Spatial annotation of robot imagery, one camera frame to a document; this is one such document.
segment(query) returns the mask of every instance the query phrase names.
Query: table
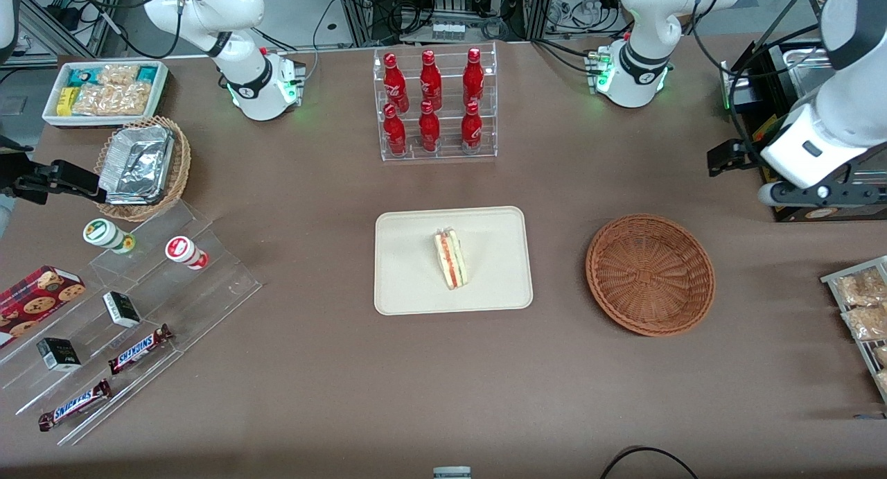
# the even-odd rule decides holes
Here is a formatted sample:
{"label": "table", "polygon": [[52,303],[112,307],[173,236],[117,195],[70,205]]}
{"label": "table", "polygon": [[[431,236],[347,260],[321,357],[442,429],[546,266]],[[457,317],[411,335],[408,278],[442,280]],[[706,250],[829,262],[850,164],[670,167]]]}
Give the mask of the table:
{"label": "table", "polygon": [[[708,43],[726,59],[748,40]],[[649,444],[703,477],[884,477],[887,424],[852,419],[883,407],[818,282],[884,254],[884,224],[772,223],[757,173],[710,179],[706,150],[735,131],[691,40],[639,110],[589,96],[534,46],[498,50],[500,156],[443,166],[380,161],[371,51],[323,53],[304,106],[268,123],[231,106],[209,59],[169,60],[165,110],[193,148],[184,198],[267,284],[79,445],[35,448],[35,422],[0,412],[2,475],[595,477]],[[91,166],[107,134],[48,127],[36,157]],[[526,215],[529,308],[374,310],[380,214],[505,204]],[[634,335],[589,293],[592,235],[637,211],[678,221],[712,257],[716,299],[690,333]],[[85,266],[98,249],[80,230],[97,213],[63,195],[19,203],[0,286]],[[637,455],[611,477],[644,473],[681,477]]]}

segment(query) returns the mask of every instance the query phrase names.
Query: cookie image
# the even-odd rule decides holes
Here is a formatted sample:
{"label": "cookie image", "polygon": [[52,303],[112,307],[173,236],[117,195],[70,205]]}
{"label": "cookie image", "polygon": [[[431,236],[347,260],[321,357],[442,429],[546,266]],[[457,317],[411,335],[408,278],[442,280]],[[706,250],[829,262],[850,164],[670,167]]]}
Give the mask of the cookie image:
{"label": "cookie image", "polygon": [[55,290],[57,290],[63,283],[64,280],[57,274],[53,273],[53,271],[46,271],[37,278],[37,288],[47,290],[48,292],[55,292]]}
{"label": "cookie image", "polygon": [[61,290],[61,292],[58,293],[58,299],[64,300],[64,302],[68,302],[71,299],[75,299],[77,296],[83,293],[84,290],[86,290],[86,287],[82,286],[82,284],[72,284],[72,286]]}
{"label": "cookie image", "polygon": [[56,300],[51,297],[37,297],[25,304],[25,312],[29,315],[39,315],[42,312],[49,311],[52,306],[55,306],[55,302]]}
{"label": "cookie image", "polygon": [[22,334],[25,334],[32,326],[36,326],[39,322],[36,321],[25,321],[25,323],[19,323],[15,325],[12,330],[9,330],[9,334],[12,337],[22,337]]}

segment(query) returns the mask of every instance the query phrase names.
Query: coca-cola bottle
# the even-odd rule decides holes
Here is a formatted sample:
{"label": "coca-cola bottle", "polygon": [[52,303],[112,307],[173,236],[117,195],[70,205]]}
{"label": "coca-cola bottle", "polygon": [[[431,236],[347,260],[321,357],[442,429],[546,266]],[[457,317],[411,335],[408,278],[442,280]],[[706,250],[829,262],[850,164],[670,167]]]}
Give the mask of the coca-cola bottle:
{"label": "coca-cola bottle", "polygon": [[435,110],[444,106],[444,91],[441,88],[441,71],[434,63],[434,51],[422,51],[422,74],[419,75],[422,85],[422,99],[428,100]]}
{"label": "coca-cola bottle", "polygon": [[385,113],[385,121],[383,129],[385,129],[385,141],[389,144],[391,155],[402,157],[406,155],[406,130],[403,129],[403,122],[397,116],[397,109],[392,103],[385,103],[383,107]]}
{"label": "coca-cola bottle", "polygon": [[429,100],[422,102],[422,116],[419,117],[419,132],[422,134],[422,148],[434,153],[440,147],[441,122],[434,113],[434,105]]}
{"label": "coca-cola bottle", "polygon": [[477,115],[477,102],[465,105],[465,116],[462,118],[462,151],[474,155],[481,148],[481,128],[484,122]]}
{"label": "coca-cola bottle", "polygon": [[468,50],[468,65],[462,74],[462,99],[465,106],[479,102],[484,97],[484,69],[481,68],[481,50],[476,47]]}
{"label": "coca-cola bottle", "polygon": [[410,109],[410,98],[406,97],[406,79],[403,72],[397,68],[397,57],[393,53],[386,53],[385,62],[385,93],[389,97],[389,103],[397,107],[397,112],[406,113]]}

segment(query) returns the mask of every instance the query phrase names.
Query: wicker basket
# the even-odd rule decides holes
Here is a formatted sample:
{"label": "wicker basket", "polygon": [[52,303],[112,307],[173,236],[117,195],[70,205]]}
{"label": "wicker basket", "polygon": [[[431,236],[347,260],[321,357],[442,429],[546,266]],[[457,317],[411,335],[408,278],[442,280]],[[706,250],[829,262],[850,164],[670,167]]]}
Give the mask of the wicker basket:
{"label": "wicker basket", "polygon": [[683,227],[651,214],[602,227],[588,246],[586,279],[609,317],[651,337],[690,330],[709,312],[715,295],[703,246]]}
{"label": "wicker basket", "polygon": [[[142,223],[143,220],[159,213],[159,211],[164,210],[165,207],[180,199],[182,192],[184,192],[184,185],[188,182],[188,169],[191,167],[191,147],[188,145],[188,138],[184,137],[182,129],[179,129],[175,122],[163,116],[152,116],[151,119],[139,120],[123,127],[127,129],[146,128],[150,125],[163,125],[175,133],[175,144],[173,145],[172,159],[169,160],[169,174],[167,175],[167,188],[164,198],[159,203],[153,205],[97,204],[98,210],[105,214],[105,216],[129,220],[131,223]],[[105,147],[98,154],[98,161],[93,172],[97,174],[102,172],[102,166],[105,164],[105,155],[108,153],[108,145],[110,144],[111,138],[108,138],[105,141]]]}

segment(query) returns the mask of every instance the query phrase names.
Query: cookie box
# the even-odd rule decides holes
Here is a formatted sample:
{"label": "cookie box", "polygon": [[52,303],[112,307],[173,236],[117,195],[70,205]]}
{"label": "cookie box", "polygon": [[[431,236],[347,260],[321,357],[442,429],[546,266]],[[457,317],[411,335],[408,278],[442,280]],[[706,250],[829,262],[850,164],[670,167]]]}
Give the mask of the cookie box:
{"label": "cookie box", "polygon": [[0,347],[25,334],[84,290],[79,276],[42,266],[0,293]]}
{"label": "cookie box", "polygon": [[[148,103],[145,106],[145,112],[142,115],[117,115],[117,116],[64,116],[58,115],[58,100],[63,97],[64,88],[69,85],[71,71],[74,69],[82,69],[86,66],[101,67],[106,64],[126,64],[139,65],[141,67],[156,67],[157,72],[153,76],[151,85],[151,94],[148,96]],[[97,62],[74,62],[64,63],[58,69],[53,91],[46,100],[44,107],[44,121],[47,124],[54,125],[57,128],[107,128],[113,125],[129,124],[140,119],[149,119],[155,115],[157,106],[161,102],[161,95],[164,92],[164,85],[169,70],[162,62],[155,60],[103,60]]]}

